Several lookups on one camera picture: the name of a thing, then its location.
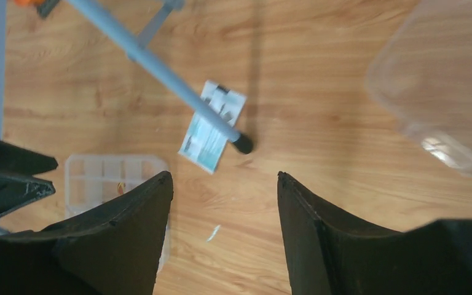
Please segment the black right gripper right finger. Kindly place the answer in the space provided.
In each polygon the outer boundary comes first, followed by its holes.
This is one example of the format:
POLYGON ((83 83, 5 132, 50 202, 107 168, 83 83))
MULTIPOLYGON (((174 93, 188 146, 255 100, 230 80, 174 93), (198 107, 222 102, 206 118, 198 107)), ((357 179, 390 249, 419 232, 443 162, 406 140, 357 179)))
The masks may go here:
POLYGON ((398 232, 351 214, 279 172, 293 294, 472 294, 472 219, 398 232))

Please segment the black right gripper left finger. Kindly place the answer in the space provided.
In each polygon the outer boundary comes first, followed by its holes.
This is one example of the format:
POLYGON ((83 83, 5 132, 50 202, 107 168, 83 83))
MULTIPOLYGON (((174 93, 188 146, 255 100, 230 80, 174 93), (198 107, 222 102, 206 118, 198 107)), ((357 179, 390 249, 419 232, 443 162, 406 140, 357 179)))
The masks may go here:
POLYGON ((0 294, 152 294, 172 200, 163 171, 38 232, 1 235, 0 294))

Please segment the clear compartment tray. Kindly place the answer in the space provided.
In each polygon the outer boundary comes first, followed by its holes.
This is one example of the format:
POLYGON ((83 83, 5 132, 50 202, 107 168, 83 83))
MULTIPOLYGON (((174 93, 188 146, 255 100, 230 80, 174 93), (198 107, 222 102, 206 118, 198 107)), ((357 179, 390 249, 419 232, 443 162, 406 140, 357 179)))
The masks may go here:
POLYGON ((118 183, 125 183, 126 193, 167 169, 154 155, 71 155, 65 163, 65 216, 69 219, 118 197, 118 183))

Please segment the long white teal packet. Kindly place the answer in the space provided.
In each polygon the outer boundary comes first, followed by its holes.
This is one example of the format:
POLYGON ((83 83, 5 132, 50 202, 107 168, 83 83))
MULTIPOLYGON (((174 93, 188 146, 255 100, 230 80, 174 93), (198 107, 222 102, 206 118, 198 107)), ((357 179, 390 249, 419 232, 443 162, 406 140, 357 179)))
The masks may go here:
MULTIPOLYGON (((237 122, 246 102, 245 95, 211 80, 205 82, 200 98, 232 127, 237 122)), ((195 113, 178 153, 206 172, 213 174, 227 142, 226 136, 195 113)))

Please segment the clear plastic lid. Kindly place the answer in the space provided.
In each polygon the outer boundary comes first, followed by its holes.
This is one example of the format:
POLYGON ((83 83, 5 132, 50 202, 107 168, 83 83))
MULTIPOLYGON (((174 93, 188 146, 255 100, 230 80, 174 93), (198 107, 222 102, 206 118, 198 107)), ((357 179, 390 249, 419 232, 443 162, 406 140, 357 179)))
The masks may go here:
POLYGON ((402 134, 472 176, 472 1, 420 1, 373 59, 365 84, 402 134))

